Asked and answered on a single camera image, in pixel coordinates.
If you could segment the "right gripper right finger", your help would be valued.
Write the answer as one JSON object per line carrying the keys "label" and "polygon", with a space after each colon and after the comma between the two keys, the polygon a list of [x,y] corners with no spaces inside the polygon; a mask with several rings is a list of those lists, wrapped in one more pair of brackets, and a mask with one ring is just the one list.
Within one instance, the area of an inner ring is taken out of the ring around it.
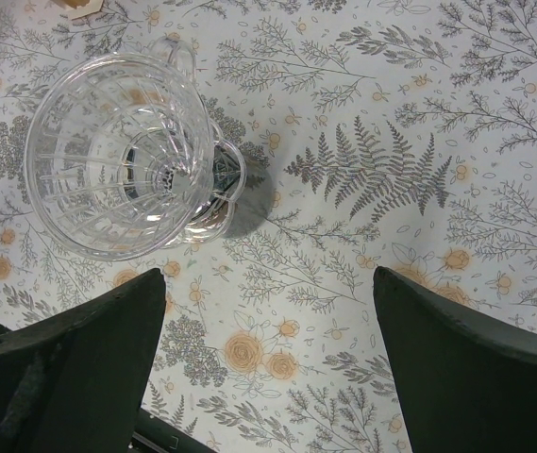
{"label": "right gripper right finger", "polygon": [[386,267],[378,325],[414,452],[537,452],[537,334]]}

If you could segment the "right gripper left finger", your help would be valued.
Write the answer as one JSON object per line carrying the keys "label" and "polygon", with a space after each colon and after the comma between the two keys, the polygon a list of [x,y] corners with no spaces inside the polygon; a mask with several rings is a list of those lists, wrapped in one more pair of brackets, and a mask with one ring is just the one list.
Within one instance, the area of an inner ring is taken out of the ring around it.
{"label": "right gripper left finger", "polygon": [[125,452],[165,312],[152,269],[0,335],[0,452]]}

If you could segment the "clear glass dripper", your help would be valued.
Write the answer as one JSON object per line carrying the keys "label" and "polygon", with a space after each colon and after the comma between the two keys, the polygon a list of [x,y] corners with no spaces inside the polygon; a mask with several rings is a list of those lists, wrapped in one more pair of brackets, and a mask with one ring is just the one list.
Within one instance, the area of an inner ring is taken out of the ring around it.
{"label": "clear glass dripper", "polygon": [[39,104],[25,185],[46,231],[91,260],[202,243],[230,225],[245,158],[210,118],[184,41],[88,59]]}

